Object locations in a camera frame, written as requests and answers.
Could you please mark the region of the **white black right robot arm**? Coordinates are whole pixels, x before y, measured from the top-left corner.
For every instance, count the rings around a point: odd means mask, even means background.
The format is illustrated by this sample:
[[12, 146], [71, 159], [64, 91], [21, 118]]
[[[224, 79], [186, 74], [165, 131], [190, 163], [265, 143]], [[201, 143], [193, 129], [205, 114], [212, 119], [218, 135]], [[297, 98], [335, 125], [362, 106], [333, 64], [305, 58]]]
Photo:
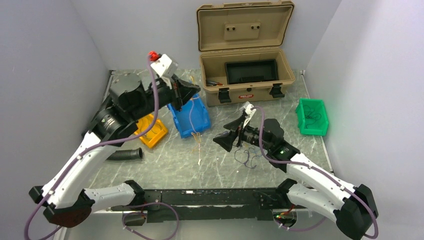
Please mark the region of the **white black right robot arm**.
[[261, 127], [244, 124], [242, 116], [226, 125], [226, 132], [213, 141], [227, 152], [233, 145], [247, 143], [266, 152], [270, 164], [297, 180], [286, 179], [275, 190], [276, 203], [287, 208], [291, 204], [317, 212], [336, 224], [352, 240], [379, 235], [379, 215], [372, 190], [364, 185], [348, 183], [312, 162], [284, 139], [284, 130], [274, 118], [265, 119]]

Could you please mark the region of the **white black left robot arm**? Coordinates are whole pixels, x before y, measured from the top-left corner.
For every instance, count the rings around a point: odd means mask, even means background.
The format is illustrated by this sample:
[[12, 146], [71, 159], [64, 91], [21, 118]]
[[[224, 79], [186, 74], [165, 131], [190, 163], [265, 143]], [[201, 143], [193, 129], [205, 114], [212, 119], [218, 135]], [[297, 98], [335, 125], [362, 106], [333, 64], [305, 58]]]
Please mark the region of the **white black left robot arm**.
[[34, 186], [29, 195], [43, 206], [43, 215], [54, 225], [72, 228], [91, 213], [110, 207], [139, 209], [145, 191], [134, 181], [107, 188], [88, 189], [85, 184], [102, 163], [137, 130], [137, 121], [156, 109], [172, 105], [180, 110], [201, 88], [173, 75], [171, 84], [156, 78], [148, 88], [135, 73], [112, 82], [108, 96], [95, 114], [80, 146], [47, 184]]

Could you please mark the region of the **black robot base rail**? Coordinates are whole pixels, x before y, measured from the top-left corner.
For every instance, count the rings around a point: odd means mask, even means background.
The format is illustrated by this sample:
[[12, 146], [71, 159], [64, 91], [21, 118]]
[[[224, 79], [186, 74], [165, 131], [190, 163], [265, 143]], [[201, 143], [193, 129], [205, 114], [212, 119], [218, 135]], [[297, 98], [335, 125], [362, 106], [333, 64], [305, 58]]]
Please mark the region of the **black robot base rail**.
[[142, 212], [147, 223], [162, 223], [176, 219], [271, 221], [276, 216], [294, 218], [299, 209], [275, 187], [149, 189], [144, 202], [144, 207], [113, 206], [111, 211]]

